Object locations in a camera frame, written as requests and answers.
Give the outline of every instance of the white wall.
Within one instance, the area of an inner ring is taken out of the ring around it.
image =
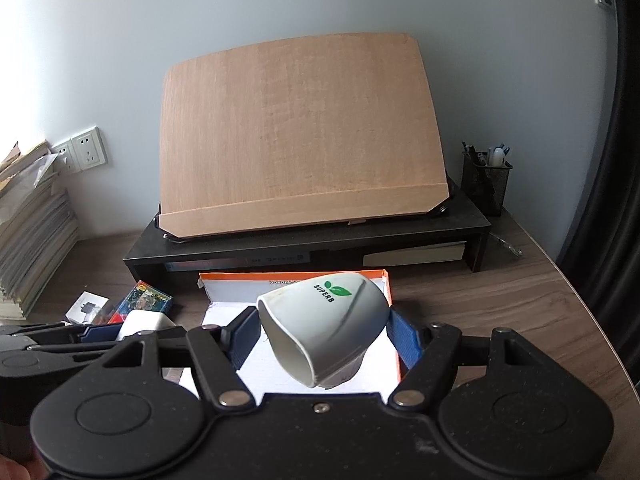
[[[0,0],[0,132],[55,143],[97,124],[110,163],[67,179],[84,234],[137,230],[158,206],[172,64],[354,30],[418,39],[447,170],[461,140],[510,145],[506,205],[556,256],[608,120],[615,18],[593,0]]]

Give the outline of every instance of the pen holder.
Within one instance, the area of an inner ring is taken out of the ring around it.
[[[502,168],[474,164],[465,152],[462,167],[462,191],[485,216],[500,216],[509,172],[513,169],[506,160]]]

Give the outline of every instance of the wood grain surface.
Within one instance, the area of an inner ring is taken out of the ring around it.
[[[407,187],[422,197],[409,213],[447,195],[429,85],[406,34],[270,41],[172,67],[160,168],[160,225],[178,236],[405,214]],[[381,192],[345,193],[366,190]],[[297,213],[278,222],[281,207]]]
[[[488,336],[510,326],[595,390],[615,420],[613,441],[600,468],[610,480],[636,480],[640,471],[640,402],[628,375],[587,308],[562,274],[508,214],[494,219],[500,234],[524,255],[517,259],[490,240],[483,271],[463,262],[389,269],[394,304],[413,322],[451,323],[467,335]],[[134,285],[122,257],[136,236],[79,242],[47,285],[31,322],[60,320],[84,290],[119,300]],[[200,323],[208,305],[195,275],[177,273],[172,317],[186,328]],[[482,374],[461,369],[458,382]]]

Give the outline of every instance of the desk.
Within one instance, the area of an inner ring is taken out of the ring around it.
[[[515,258],[489,241],[483,271],[464,262],[391,267],[394,304],[414,322],[443,321],[467,335],[488,336],[495,326],[510,326],[584,381],[609,404],[615,419],[613,441],[600,473],[607,479],[638,478],[640,401],[622,364],[590,312],[536,243],[504,214],[494,231],[521,249]],[[117,300],[134,285],[122,257],[138,235],[78,242],[47,285],[31,322],[60,320],[85,290]],[[196,326],[208,305],[193,273],[178,273],[169,285],[172,317]],[[473,368],[458,381],[482,374]]]

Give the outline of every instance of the silver bolt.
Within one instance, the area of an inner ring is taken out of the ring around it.
[[[327,402],[318,402],[314,404],[314,411],[316,413],[326,413],[331,409],[331,406]]]
[[[223,406],[244,406],[251,400],[250,395],[243,390],[229,390],[218,397]]]
[[[402,390],[394,395],[398,406],[418,406],[424,402],[424,395],[418,390]]]

